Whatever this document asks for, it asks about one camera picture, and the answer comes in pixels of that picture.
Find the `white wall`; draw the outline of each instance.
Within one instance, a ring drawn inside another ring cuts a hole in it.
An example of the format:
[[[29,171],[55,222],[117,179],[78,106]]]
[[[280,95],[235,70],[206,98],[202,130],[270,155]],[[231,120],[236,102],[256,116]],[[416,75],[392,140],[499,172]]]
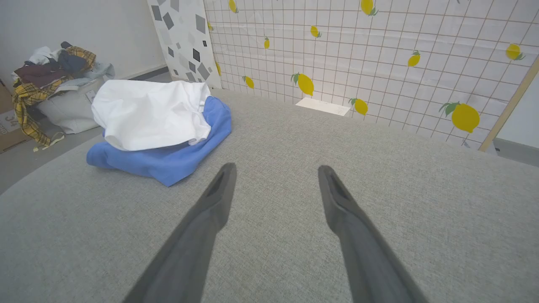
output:
[[[516,105],[497,138],[539,148],[539,74]]]
[[[0,0],[0,79],[34,49],[67,41],[112,63],[116,78],[165,64],[146,0]]]

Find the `blue shirt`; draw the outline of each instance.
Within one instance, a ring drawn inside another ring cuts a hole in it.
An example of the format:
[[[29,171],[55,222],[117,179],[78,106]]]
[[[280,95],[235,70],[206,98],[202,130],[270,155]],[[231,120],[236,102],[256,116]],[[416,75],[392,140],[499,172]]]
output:
[[[120,169],[135,175],[153,177],[171,186],[192,174],[198,164],[232,131],[230,108],[221,100],[209,96],[204,105],[204,118],[211,126],[208,138],[196,145],[186,143],[155,149],[122,151],[108,142],[92,146],[86,154],[90,165]]]

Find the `maroon clothing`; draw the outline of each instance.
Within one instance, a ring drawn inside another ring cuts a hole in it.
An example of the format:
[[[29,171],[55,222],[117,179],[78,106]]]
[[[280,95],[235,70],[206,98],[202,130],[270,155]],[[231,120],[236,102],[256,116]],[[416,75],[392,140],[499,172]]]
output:
[[[23,66],[16,70],[15,73],[20,77],[22,83],[31,82],[37,87],[44,87],[68,75],[64,70],[54,70],[57,70],[57,65],[47,63],[44,65]]]

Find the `white panel with gray shapes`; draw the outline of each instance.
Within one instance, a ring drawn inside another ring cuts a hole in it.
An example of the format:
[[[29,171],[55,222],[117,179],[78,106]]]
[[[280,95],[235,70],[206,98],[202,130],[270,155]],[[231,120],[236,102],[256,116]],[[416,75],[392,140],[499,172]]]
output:
[[[170,73],[221,88],[203,0],[148,0],[148,5]]]

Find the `wooden frame edge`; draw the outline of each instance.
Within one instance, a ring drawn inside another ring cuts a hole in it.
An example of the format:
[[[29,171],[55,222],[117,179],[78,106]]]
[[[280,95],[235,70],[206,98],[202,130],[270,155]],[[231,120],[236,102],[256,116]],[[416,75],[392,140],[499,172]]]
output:
[[[528,73],[526,73],[526,76],[522,80],[522,83],[520,83],[520,86],[516,89],[515,94],[507,104],[505,110],[500,115],[498,120],[496,121],[496,124],[492,127],[492,130],[488,133],[487,137],[481,144],[481,147],[479,147],[479,150],[482,152],[485,152],[487,148],[490,146],[496,135],[498,135],[498,132],[502,129],[503,125],[515,109],[516,105],[519,103],[520,99],[530,86],[531,82],[535,78],[535,75],[539,71],[539,56],[535,59],[535,62],[532,64],[530,69],[528,70]]]

